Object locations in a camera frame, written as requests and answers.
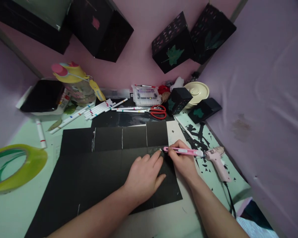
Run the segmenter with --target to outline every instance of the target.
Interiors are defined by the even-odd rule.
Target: white container
[[[191,109],[195,107],[203,99],[207,99],[210,94],[209,87],[201,82],[191,82],[184,86],[193,96],[191,101],[184,107],[185,109]]]
[[[133,101],[138,107],[149,107],[161,104],[161,95],[157,88],[132,85]]]

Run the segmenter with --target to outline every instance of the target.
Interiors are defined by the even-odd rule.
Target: green tape
[[[45,166],[47,153],[24,144],[0,149],[0,191],[20,187],[33,179]]]

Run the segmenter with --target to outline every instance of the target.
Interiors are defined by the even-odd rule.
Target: purple fabric wall
[[[0,148],[19,130],[26,116],[15,106],[38,78],[0,41]]]
[[[288,237],[298,237],[298,0],[249,0],[199,81],[207,122]]]

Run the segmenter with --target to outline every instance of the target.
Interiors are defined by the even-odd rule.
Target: black box
[[[207,4],[191,31],[195,49],[191,59],[204,64],[235,30],[236,26],[222,12]]]
[[[221,109],[222,107],[213,98],[208,98],[199,102],[199,104],[189,112],[188,116],[197,124],[205,121]]]
[[[74,35],[97,59],[116,62],[133,28],[113,1],[74,0],[68,15]]]
[[[164,73],[194,56],[188,26],[181,12],[152,42],[152,58]]]
[[[164,104],[167,113],[170,116],[179,114],[192,98],[191,93],[186,88],[174,88],[168,101]]]
[[[35,4],[29,3],[29,5],[29,8],[35,10]],[[59,11],[59,16],[57,16],[56,19],[59,19],[60,23],[58,23],[60,25],[50,25],[13,0],[0,1],[0,21],[47,47],[64,54],[70,44],[72,32],[65,22],[61,24],[61,19],[62,17],[65,18],[66,12],[70,6],[70,1],[64,1],[58,4],[51,3],[51,7],[55,6],[58,6],[58,8],[54,10]],[[37,9],[37,11],[41,12],[41,14],[44,14],[45,11],[49,12],[47,9]],[[51,19],[52,17],[47,14],[46,18]]]

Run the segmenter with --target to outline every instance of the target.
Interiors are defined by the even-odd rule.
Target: white marker
[[[133,111],[133,110],[116,110],[116,112],[134,112],[134,113],[145,113],[146,111]]]
[[[176,116],[174,116],[174,119],[182,126],[182,128],[187,132],[187,134],[194,139],[193,135],[191,135],[191,133],[182,125],[182,123],[176,118]]]
[[[102,110],[100,112],[95,113],[92,117],[90,117],[90,119],[93,120],[95,117],[99,116],[100,114],[102,114],[106,110],[108,110],[108,109],[104,109],[104,110]]]
[[[41,147],[45,149],[45,148],[47,148],[47,146],[46,146],[46,141],[45,141],[45,138],[44,138],[43,128],[42,128],[42,124],[41,124],[40,119],[36,118],[35,123],[36,123],[36,126],[37,126],[37,131],[39,133],[39,138],[40,138],[40,141],[41,141]]]
[[[73,116],[75,116],[76,114],[83,114],[88,108],[90,108],[92,105],[94,105],[95,103],[92,102],[91,104],[87,105],[86,107],[84,107],[82,110],[80,110],[77,113],[74,113],[73,115],[71,115],[69,118],[66,118],[63,122],[69,121],[71,118],[73,118]]]
[[[114,107],[119,106],[120,104],[122,104],[123,102],[125,102],[125,101],[127,101],[127,100],[128,100],[128,99],[124,99],[124,100],[122,100],[121,102],[117,103]]]
[[[85,117],[85,120],[88,120],[88,119],[93,119],[93,118],[95,118],[95,117],[97,117],[99,114],[101,114],[101,113],[103,113],[105,110],[107,110],[107,108],[109,107],[111,107],[111,106],[113,106],[113,105],[115,105],[116,103],[114,102],[113,104],[111,104],[111,105],[108,105],[108,106],[106,106],[106,107],[103,107],[103,108],[101,108],[101,109],[99,109],[99,110],[97,110],[97,111],[94,111],[92,114],[90,114],[90,115],[88,115],[88,116],[86,116]]]
[[[93,108],[93,110],[88,111],[87,113],[84,114],[84,116],[85,116],[85,117],[88,117],[88,116],[90,116],[91,114],[94,114],[96,111],[99,111],[100,109],[108,108],[108,107],[109,107],[109,104],[101,105],[100,107]]]
[[[120,107],[120,108],[113,108],[112,111],[116,110],[144,110],[142,107]]]
[[[98,105],[94,106],[93,108],[90,108],[88,111],[84,112],[84,114],[88,114],[88,112],[93,111],[93,110],[95,110],[95,109],[97,109],[97,108],[99,108],[99,107],[101,107],[101,106],[104,106],[104,105],[106,105],[106,104],[109,104],[109,103],[111,103],[111,102],[112,102],[112,101],[111,101],[110,99],[108,99],[108,100],[102,102],[101,104],[98,104]]]

